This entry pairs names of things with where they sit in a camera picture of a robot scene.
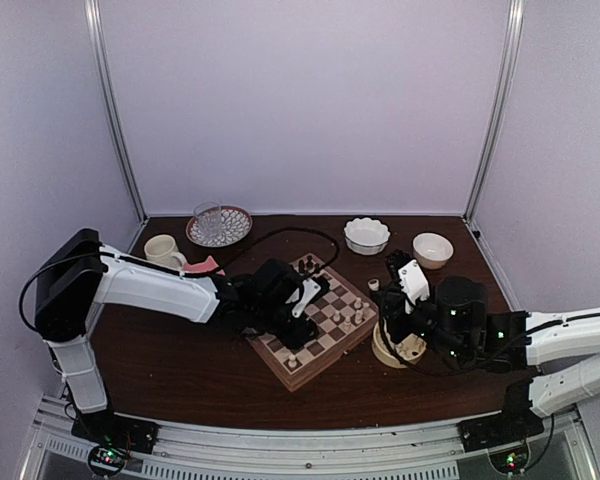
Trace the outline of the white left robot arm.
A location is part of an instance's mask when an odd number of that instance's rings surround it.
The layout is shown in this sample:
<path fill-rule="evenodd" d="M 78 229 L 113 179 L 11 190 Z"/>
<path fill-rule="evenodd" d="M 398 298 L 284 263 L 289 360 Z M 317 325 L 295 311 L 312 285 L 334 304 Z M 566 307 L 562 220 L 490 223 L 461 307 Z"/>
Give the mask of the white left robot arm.
<path fill-rule="evenodd" d="M 123 254 L 101 242 L 90 228 L 79 230 L 24 284 L 35 291 L 36 332 L 57 359 L 86 429 L 103 444 L 117 442 L 124 424 L 110 410 L 110 397 L 87 338 L 86 320 L 95 303 L 170 314 L 194 324 L 242 334 L 271 334 L 300 349 L 316 339 L 308 305 L 329 283 L 318 273 L 299 273 L 270 258 L 254 273 L 228 277 L 219 268 L 187 273 Z"/>

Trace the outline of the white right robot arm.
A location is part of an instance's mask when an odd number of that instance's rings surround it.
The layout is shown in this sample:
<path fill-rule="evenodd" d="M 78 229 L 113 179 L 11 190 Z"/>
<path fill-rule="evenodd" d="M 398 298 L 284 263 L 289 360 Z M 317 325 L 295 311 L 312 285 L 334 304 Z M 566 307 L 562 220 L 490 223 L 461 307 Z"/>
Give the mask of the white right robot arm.
<path fill-rule="evenodd" d="M 415 258 L 401 250 L 387 256 L 390 281 L 368 283 L 379 309 L 379 335 L 388 355 L 409 364 L 398 346 L 415 336 L 445 364 L 439 377 L 475 370 L 509 373 L 574 358 L 554 374 L 510 385 L 493 419 L 499 440 L 515 440 L 531 424 L 600 394 L 600 307 L 565 313 L 489 313 L 486 287 L 449 276 L 431 286 Z"/>

